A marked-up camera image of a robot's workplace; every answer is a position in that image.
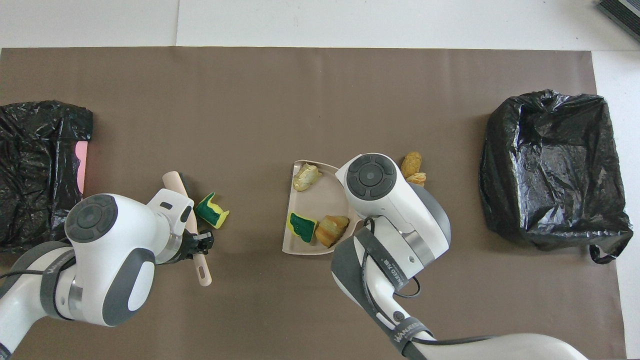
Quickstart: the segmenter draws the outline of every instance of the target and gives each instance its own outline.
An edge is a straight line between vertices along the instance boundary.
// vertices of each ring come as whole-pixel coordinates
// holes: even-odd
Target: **croissant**
[[[406,180],[410,183],[418,184],[424,187],[424,182],[427,181],[427,174],[423,172],[416,172],[414,175],[407,177]]]
[[[333,246],[349,225],[349,218],[326,215],[318,224],[316,238],[326,247]]]

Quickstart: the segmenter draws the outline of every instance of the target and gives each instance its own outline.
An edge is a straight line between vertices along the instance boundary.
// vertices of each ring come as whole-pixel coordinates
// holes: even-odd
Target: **black trash bag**
[[[507,240],[540,250],[589,245],[605,264],[633,235],[600,96],[545,90],[504,101],[487,123],[479,182],[487,226]]]
[[[78,106],[0,106],[0,251],[65,237],[67,213],[82,200],[76,144],[92,131],[93,113]]]

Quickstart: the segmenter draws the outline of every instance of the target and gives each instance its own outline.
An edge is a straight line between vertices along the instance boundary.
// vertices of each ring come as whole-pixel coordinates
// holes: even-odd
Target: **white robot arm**
[[[211,248],[210,233],[185,231],[192,209],[191,199],[167,189],[147,205],[113,194],[79,202],[65,222],[70,244],[27,251],[0,288],[0,360],[45,316],[103,326],[128,320],[144,305],[156,265]]]
[[[336,246],[332,274],[412,360],[586,360],[549,336],[514,334],[438,341],[393,298],[451,243],[449,218],[425,189],[407,183],[382,154],[358,155],[336,172],[349,203],[368,223]]]

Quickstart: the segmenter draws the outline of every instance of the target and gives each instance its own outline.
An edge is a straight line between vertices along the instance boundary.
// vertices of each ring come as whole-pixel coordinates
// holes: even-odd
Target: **beige plate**
[[[300,168],[305,164],[315,165],[320,170],[322,176],[303,192],[297,192],[293,188],[293,177],[298,173]],[[335,177],[338,168],[331,165],[317,163],[309,160],[298,160],[293,163],[293,172],[291,174],[291,182],[289,184],[289,207],[285,215],[284,241],[282,242],[282,251],[293,255],[322,255],[333,252],[335,245],[327,249],[322,243],[316,239],[311,239],[310,243],[305,243],[299,236],[293,235],[286,223],[286,216],[290,212],[299,214],[305,218],[312,218],[320,222],[325,215],[341,215],[349,218],[349,225],[344,235],[338,242],[353,235],[356,225],[360,221],[360,217],[356,211],[349,206],[347,197],[344,195],[344,188]]]

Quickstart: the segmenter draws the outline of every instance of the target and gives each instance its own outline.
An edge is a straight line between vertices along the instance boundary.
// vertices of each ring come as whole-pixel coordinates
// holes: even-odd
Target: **green and yellow sponge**
[[[318,222],[290,212],[287,217],[287,227],[292,233],[298,235],[305,243],[310,243]]]
[[[229,215],[229,210],[224,211],[222,208],[213,203],[213,197],[216,196],[216,193],[210,193],[200,201],[198,206],[193,210],[196,215],[198,215],[202,220],[205,220],[209,225],[213,226],[215,229],[219,229],[222,226],[222,223],[225,222],[227,215]]]

